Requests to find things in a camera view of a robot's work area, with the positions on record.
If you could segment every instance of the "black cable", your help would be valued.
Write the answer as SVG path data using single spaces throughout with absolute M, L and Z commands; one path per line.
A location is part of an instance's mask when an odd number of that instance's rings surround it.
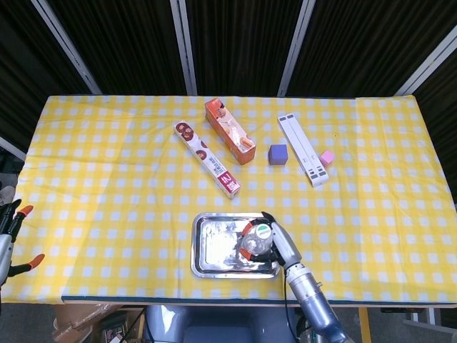
M 293 330 L 292 330 L 292 325 L 291 325 L 291 320 L 289 319 L 288 317 L 288 310 L 287 310 L 287 293 L 286 293 L 286 272 L 284 271 L 284 307 L 286 309 L 286 318 L 287 318 L 287 326 L 288 326 L 288 329 L 291 331 L 291 335 L 293 337 L 293 340 L 296 342 L 296 343 L 299 343 L 300 342 L 300 339 L 293 333 Z
M 141 310 L 140 314 L 138 315 L 138 317 L 134 320 L 134 322 L 130 325 L 129 329 L 127 330 L 126 334 L 124 336 L 122 336 L 122 339 L 119 343 L 122 343 L 126 340 L 126 337 L 129 335 L 130 331 L 134 328 L 136 322 L 138 321 L 138 319 L 140 319 L 141 315 L 144 313 L 144 310 L 146 308 L 143 307 L 143 309 Z
M 144 319 L 146 320 L 146 330 L 148 330 L 148 335 L 149 339 L 151 340 L 152 343 L 154 343 L 154 338 L 152 337 L 151 329 L 149 329 L 149 323 L 148 323 L 148 312 L 144 312 Z

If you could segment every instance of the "black curtain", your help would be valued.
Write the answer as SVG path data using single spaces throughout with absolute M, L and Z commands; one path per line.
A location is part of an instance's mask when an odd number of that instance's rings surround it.
M 316 1 L 288 96 L 392 96 L 457 24 L 457 1 Z
M 457 203 L 457 51 L 414 92 Z
M 276 96 L 301 1 L 187 0 L 200 95 Z
M 49 0 L 105 94 L 186 94 L 170 1 Z
M 88 93 L 30 1 L 0 1 L 0 136 L 27 151 L 48 96 Z

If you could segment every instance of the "orange box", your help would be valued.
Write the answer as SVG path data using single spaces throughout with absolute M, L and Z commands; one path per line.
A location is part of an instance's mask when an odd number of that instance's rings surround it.
M 224 140 L 226 146 L 240 164 L 246 164 L 256 154 L 256 144 L 243 130 L 219 98 L 205 104 L 206 118 Z

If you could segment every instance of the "snack box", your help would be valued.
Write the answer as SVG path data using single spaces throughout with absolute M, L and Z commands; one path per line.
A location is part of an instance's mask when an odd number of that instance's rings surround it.
M 226 146 L 240 164 L 251 161 L 256 154 L 256 144 L 243 130 L 235 117 L 219 98 L 205 104 L 206 118 L 224 140 Z
M 203 143 L 194 130 L 184 120 L 181 120 L 174 125 L 174 131 L 186 143 L 192 154 L 205 166 L 226 196 L 233 199 L 240 191 L 240 184 Z

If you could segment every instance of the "table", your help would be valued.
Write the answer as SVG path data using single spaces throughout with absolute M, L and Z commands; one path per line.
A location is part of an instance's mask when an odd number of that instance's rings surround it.
M 280 304 L 282 275 L 199 279 L 190 269 L 200 212 L 271 212 L 288 230 L 334 304 L 455 304 L 457 216 L 412 96 L 385 99 L 223 98 L 257 143 L 240 166 L 204 117 L 210 98 L 51 96 L 18 195 L 24 221 L 5 302 L 71 300 Z M 329 181 L 312 188 L 277 117 L 297 113 L 316 151 L 335 152 Z M 226 198 L 178 137 L 185 119 L 241 192 Z

